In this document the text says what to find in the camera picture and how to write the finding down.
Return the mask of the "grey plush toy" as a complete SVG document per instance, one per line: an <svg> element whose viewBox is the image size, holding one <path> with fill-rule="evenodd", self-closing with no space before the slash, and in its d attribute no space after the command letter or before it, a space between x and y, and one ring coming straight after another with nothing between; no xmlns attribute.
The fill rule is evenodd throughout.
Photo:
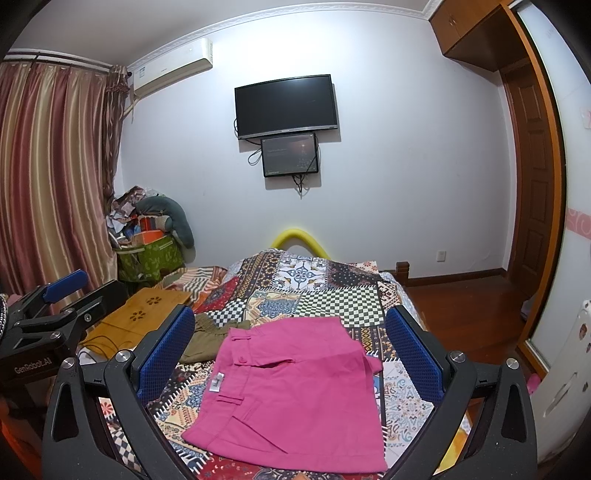
<svg viewBox="0 0 591 480"><path fill-rule="evenodd" d="M136 203L135 210L139 215L166 216L165 231L176 234L185 249L194 247L194 237L185 212L173 199L163 195L144 197Z"/></svg>

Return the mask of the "white air conditioner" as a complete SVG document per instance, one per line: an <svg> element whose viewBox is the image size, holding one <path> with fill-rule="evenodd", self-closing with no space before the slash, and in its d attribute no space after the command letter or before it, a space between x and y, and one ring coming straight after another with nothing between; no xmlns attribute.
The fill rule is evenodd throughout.
<svg viewBox="0 0 591 480"><path fill-rule="evenodd" d="M178 81L211 70L212 43L200 38L163 53L132 72L134 97L142 99Z"/></svg>

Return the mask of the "olive green pants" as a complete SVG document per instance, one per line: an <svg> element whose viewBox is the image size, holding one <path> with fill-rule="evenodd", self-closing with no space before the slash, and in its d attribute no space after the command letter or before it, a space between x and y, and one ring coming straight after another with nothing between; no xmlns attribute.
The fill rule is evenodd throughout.
<svg viewBox="0 0 591 480"><path fill-rule="evenodd" d="M192 364L214 360L222 342L228 337L231 328L247 330L250 328L250 322L230 321L218 327L207 314L197 314L195 316L193 335L182 353L179 362L181 364Z"/></svg>

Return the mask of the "wooden bed post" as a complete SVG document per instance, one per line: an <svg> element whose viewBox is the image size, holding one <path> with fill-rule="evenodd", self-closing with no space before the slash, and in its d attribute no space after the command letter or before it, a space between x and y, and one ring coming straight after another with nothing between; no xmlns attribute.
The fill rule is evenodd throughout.
<svg viewBox="0 0 591 480"><path fill-rule="evenodd" d="M410 263L408 261L398 262L394 270L394 278L403 286L410 284Z"/></svg>

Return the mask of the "brown wooden door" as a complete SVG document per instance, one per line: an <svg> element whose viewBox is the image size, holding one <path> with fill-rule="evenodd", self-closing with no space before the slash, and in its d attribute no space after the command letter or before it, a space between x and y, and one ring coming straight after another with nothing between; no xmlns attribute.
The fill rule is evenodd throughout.
<svg viewBox="0 0 591 480"><path fill-rule="evenodd" d="M553 163L547 110L531 63L502 73L517 159L517 211L510 281L526 296L539 289L553 220Z"/></svg>

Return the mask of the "wooden lap desk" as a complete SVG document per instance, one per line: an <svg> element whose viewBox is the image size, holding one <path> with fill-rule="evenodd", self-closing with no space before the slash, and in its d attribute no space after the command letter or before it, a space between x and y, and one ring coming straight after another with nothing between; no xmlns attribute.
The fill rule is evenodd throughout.
<svg viewBox="0 0 591 480"><path fill-rule="evenodd" d="M177 305L186 305L189 300L188 292L143 288L101 320L80 346L106 359L119 350L133 350L147 333L160 327Z"/></svg>

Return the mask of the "wooden overhead cabinet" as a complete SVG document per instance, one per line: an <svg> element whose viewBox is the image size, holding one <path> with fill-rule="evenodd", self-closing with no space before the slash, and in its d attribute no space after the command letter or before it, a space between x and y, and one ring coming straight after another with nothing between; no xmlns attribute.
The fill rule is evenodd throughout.
<svg viewBox="0 0 591 480"><path fill-rule="evenodd" d="M444 56L491 72L528 54L500 1L443 1L430 19Z"/></svg>

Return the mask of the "pink pants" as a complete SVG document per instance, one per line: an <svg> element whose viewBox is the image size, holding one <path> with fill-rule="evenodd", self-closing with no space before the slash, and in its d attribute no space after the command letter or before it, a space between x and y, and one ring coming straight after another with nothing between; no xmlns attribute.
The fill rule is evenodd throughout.
<svg viewBox="0 0 591 480"><path fill-rule="evenodd" d="M260 466L386 470L374 378L383 369L336 317L232 328L183 440Z"/></svg>

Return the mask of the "striped red gold curtain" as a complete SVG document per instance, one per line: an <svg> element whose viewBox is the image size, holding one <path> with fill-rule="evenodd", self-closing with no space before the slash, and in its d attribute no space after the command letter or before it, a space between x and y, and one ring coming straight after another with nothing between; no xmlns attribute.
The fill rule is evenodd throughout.
<svg viewBox="0 0 591 480"><path fill-rule="evenodd" d="M106 215L129 88L41 62L1 65L1 290L25 294L81 269L89 289L116 276Z"/></svg>

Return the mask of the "yellow foam arch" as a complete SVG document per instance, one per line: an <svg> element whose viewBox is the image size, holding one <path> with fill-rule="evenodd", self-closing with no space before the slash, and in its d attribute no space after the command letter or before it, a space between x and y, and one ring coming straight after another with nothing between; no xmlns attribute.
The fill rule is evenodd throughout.
<svg viewBox="0 0 591 480"><path fill-rule="evenodd" d="M329 260L329 254L322 248L322 245L315 240L314 237L311 236L310 233L305 232L303 229L298 228L288 228L283 230L273 239L271 242L270 247L274 249L281 249L287 243L291 241L300 242L302 246L308 249L312 255L318 258L324 258Z"/></svg>

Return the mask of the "small black monitor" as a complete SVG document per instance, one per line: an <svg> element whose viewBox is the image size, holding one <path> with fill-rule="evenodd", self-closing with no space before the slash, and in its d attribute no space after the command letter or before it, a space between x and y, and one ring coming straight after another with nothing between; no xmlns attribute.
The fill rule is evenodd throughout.
<svg viewBox="0 0 591 480"><path fill-rule="evenodd" d="M315 133L263 138L263 177L318 173L318 143Z"/></svg>

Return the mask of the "green storage bag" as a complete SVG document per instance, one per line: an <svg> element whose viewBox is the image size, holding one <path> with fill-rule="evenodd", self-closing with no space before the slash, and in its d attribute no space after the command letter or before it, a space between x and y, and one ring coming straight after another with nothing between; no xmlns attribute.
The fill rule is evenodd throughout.
<svg viewBox="0 0 591 480"><path fill-rule="evenodd" d="M141 246L115 251L118 277L132 283L158 283L161 278L184 266L182 252L176 240L166 235Z"/></svg>

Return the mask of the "patchwork patterned bedspread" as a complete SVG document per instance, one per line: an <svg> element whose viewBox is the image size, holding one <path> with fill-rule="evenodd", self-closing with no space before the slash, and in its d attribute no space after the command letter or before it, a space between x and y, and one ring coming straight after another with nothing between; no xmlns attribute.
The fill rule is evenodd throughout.
<svg viewBox="0 0 591 480"><path fill-rule="evenodd" d="M287 317L335 317L365 350L384 362L375 380L388 467L400 459L433 410L420 399L387 337L388 310L404 305L423 329L423 319L401 284L376 261L342 263L287 251L266 250L228 267L179 268L153 287L190 294L195 314L221 327L230 321L260 326ZM190 446L181 433L197 419L213 361L178 364L160 397L148 404L175 453L197 478L329 479L329 475L253 466Z"/></svg>

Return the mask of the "black wall television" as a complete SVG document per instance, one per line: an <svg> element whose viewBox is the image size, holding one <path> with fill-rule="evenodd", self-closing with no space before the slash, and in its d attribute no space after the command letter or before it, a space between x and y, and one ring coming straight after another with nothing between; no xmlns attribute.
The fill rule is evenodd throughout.
<svg viewBox="0 0 591 480"><path fill-rule="evenodd" d="M235 88L238 139L339 128L330 74L276 79Z"/></svg>

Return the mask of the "pink slipper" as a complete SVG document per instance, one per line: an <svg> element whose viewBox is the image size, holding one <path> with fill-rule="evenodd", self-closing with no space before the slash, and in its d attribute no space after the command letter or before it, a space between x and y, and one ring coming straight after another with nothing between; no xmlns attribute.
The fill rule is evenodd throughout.
<svg viewBox="0 0 591 480"><path fill-rule="evenodd" d="M539 385L541 384L542 379L536 373L531 374L526 382L527 390L530 395L533 395L534 392L538 389Z"/></svg>

